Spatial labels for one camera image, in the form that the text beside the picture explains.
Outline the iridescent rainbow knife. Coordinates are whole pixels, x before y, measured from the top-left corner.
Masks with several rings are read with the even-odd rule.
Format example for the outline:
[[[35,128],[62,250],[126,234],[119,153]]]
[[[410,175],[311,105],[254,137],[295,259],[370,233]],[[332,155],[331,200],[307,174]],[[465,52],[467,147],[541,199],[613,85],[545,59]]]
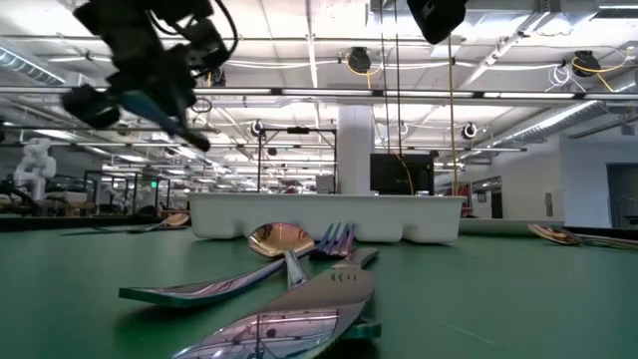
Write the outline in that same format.
[[[314,359],[340,339],[376,339],[363,316],[375,279],[365,265],[376,248],[355,248],[321,274],[215,330],[171,359]]]
[[[172,120],[144,93],[124,92],[119,95],[119,103],[126,111],[155,123],[170,136],[180,136],[183,133],[178,122]]]

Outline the iridescent rainbow spoon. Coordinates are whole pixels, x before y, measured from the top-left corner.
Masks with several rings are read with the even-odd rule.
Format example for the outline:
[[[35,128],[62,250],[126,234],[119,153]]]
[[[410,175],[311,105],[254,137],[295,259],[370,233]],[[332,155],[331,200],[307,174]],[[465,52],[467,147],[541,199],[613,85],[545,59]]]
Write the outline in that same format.
[[[253,251],[264,257],[285,261],[289,289],[308,280],[299,263],[299,256],[309,254],[314,249],[315,242],[302,227],[285,222],[263,224],[248,236],[248,244]]]
[[[527,228],[534,234],[566,246],[603,246],[621,249],[638,250],[638,241],[597,235],[575,234],[563,227],[547,226],[541,224],[529,224]]]
[[[95,227],[95,230],[98,232],[104,233],[116,233],[116,232],[127,232],[131,234],[139,234],[145,233],[149,231],[155,230],[165,230],[165,229],[184,229],[186,228],[188,222],[190,221],[190,216],[186,213],[177,213],[171,216],[166,217],[161,222],[155,224],[142,225],[132,228],[126,229],[111,229],[106,227]]]

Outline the red object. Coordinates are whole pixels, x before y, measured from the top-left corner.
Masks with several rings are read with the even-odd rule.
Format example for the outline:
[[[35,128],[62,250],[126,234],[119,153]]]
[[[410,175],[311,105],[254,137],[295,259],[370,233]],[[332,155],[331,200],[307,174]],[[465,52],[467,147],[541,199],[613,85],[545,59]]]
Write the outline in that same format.
[[[457,185],[457,195],[463,198],[461,217],[473,215],[472,184],[470,182],[460,182]]]

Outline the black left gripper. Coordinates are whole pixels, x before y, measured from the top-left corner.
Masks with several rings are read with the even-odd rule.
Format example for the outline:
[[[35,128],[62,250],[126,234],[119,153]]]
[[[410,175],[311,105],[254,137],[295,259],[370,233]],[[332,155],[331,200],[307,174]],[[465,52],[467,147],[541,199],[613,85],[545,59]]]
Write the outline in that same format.
[[[178,45],[155,55],[119,59],[118,71],[107,78],[106,90],[99,91],[91,85],[74,87],[62,95],[63,108],[89,126],[103,129],[118,122],[125,111],[119,103],[120,94],[144,93],[168,115],[166,132],[170,137],[179,137],[208,152],[207,137],[185,119],[186,108],[195,101],[196,85],[185,58],[186,49]]]

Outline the silver ventilation duct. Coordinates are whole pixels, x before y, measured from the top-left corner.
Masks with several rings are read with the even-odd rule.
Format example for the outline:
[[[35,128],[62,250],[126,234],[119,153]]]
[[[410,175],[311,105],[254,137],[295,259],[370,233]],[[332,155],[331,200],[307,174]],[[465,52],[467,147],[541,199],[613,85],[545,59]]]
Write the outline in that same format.
[[[0,75],[9,72],[32,85],[0,84],[0,95],[61,95],[74,87],[95,85],[95,81],[77,72],[66,76],[49,70],[44,65],[21,55],[8,47],[0,46]]]
[[[611,81],[612,92],[601,96],[593,94],[588,99],[564,108],[553,108],[533,116],[523,122],[519,128],[511,129],[494,138],[488,145],[491,148],[505,148],[515,143],[529,143],[548,137],[571,126],[575,126],[603,115],[613,114],[611,105],[638,103],[638,69],[626,73]]]

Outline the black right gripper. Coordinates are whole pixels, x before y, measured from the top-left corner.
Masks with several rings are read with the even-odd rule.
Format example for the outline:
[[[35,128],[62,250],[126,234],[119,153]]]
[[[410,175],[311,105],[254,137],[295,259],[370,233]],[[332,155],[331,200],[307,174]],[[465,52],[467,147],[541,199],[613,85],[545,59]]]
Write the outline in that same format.
[[[446,40],[464,22],[468,0],[407,0],[425,40],[433,45]]]

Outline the green table mat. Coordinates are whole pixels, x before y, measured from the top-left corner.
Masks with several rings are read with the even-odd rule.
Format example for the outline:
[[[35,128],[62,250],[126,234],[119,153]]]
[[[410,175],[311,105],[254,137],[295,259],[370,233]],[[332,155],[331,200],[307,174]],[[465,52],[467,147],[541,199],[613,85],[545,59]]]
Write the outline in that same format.
[[[122,299],[119,290],[262,264],[244,240],[188,231],[2,233],[0,359],[169,359],[279,296],[285,275],[193,310]],[[384,245],[370,267],[370,317],[382,336],[343,341],[335,358],[638,359],[638,251],[465,236]]]

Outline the dark grey door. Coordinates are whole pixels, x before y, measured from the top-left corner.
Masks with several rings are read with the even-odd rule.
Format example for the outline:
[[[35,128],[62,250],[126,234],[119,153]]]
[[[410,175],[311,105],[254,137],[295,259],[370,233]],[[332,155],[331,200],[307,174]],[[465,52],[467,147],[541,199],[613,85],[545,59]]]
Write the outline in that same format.
[[[638,229],[638,164],[608,165],[607,175],[611,225]]]

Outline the black monitor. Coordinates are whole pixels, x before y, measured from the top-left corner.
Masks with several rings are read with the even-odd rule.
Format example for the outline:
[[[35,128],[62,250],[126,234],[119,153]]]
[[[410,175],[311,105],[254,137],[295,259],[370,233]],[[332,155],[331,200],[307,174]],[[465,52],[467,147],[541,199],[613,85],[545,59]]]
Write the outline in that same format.
[[[370,154],[370,190],[378,194],[433,195],[434,158],[431,155]]]

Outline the iridescent rainbow fork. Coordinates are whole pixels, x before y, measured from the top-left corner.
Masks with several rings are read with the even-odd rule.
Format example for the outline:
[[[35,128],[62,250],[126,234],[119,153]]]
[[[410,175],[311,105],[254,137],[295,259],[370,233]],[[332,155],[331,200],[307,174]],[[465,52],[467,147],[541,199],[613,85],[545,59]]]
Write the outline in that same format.
[[[353,223],[331,223],[322,238],[318,241],[314,240],[314,249],[309,254],[299,256],[299,263],[305,256],[344,258],[352,249],[354,237]],[[287,271],[283,259],[268,259],[270,260],[268,264],[233,277],[166,287],[122,287],[119,289],[119,296],[172,308],[204,306],[252,288],[282,268]]]

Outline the white plastic cutlery tray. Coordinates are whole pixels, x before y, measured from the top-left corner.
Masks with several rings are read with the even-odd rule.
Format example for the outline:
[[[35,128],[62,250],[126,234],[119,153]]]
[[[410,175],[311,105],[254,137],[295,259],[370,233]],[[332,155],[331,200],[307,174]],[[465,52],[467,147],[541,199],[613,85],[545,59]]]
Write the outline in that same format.
[[[258,226],[286,222],[319,240],[331,223],[353,223],[363,242],[451,243],[458,239],[460,196],[262,194],[210,192],[188,196],[193,234],[230,239]]]

